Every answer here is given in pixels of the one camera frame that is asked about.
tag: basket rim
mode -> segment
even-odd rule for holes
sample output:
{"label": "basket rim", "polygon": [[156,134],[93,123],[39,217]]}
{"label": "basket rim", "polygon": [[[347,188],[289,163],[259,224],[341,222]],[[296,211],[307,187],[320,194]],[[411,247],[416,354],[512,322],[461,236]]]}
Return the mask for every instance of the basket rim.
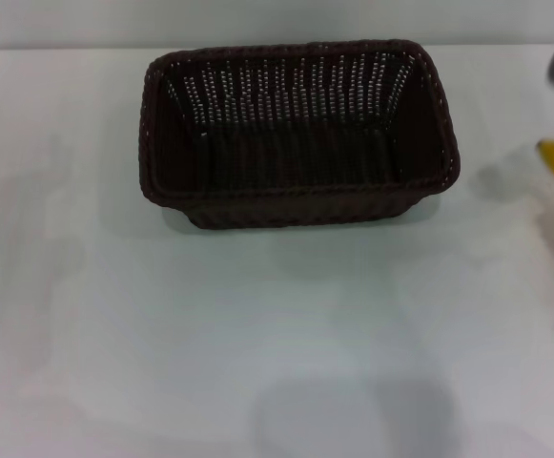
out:
{"label": "basket rim", "polygon": [[[360,54],[376,51],[401,51],[414,55],[424,75],[433,83],[430,96],[434,114],[439,123],[442,138],[443,166],[434,177],[419,178],[402,183],[362,183],[338,185],[307,185],[298,187],[272,189],[243,189],[218,191],[172,191],[158,184],[157,172],[152,162],[154,135],[150,132],[155,127],[157,110],[157,90],[159,84],[148,84],[152,77],[161,78],[164,69],[182,61],[215,61],[231,58],[265,58],[281,56]],[[438,71],[426,50],[418,43],[409,40],[359,40],[340,42],[312,42],[297,45],[265,45],[243,47],[203,48],[191,51],[170,52],[158,57],[149,67],[145,76],[145,89],[141,106],[139,126],[139,168],[143,194],[153,203],[163,206],[174,206],[177,201],[189,200],[222,200],[232,198],[278,198],[284,196],[333,195],[349,193],[383,192],[421,192],[425,195],[438,194],[450,188],[459,177],[461,159],[457,139],[454,134],[448,102]]]}

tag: white wall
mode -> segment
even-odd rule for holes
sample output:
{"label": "white wall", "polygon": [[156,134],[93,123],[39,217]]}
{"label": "white wall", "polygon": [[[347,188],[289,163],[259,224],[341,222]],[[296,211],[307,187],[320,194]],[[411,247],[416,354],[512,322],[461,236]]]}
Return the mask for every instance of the white wall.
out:
{"label": "white wall", "polygon": [[0,0],[3,47],[554,42],[554,0]]}

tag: basket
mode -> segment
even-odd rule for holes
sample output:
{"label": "basket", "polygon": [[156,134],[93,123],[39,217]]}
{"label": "basket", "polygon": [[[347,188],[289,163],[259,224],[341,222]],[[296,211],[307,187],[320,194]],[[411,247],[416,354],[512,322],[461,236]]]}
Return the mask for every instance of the basket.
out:
{"label": "basket", "polygon": [[460,170],[436,68],[400,40],[160,57],[139,162],[144,195],[206,229],[391,218]]}

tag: brown wicker basket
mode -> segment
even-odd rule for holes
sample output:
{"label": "brown wicker basket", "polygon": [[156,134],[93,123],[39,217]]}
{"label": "brown wicker basket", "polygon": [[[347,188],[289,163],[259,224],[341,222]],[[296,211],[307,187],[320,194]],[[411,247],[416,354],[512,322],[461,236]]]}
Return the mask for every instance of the brown wicker basket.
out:
{"label": "brown wicker basket", "polygon": [[390,218],[460,169],[433,62],[399,40],[160,57],[139,162],[145,196],[206,229]]}

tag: white table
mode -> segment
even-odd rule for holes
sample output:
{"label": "white table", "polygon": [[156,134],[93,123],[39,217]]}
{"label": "white table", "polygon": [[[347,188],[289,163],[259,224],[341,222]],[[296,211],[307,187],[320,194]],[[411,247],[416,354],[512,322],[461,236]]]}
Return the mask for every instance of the white table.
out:
{"label": "white table", "polygon": [[0,458],[554,458],[554,48],[428,50],[456,186],[226,233],[139,190],[165,51],[0,52]]}

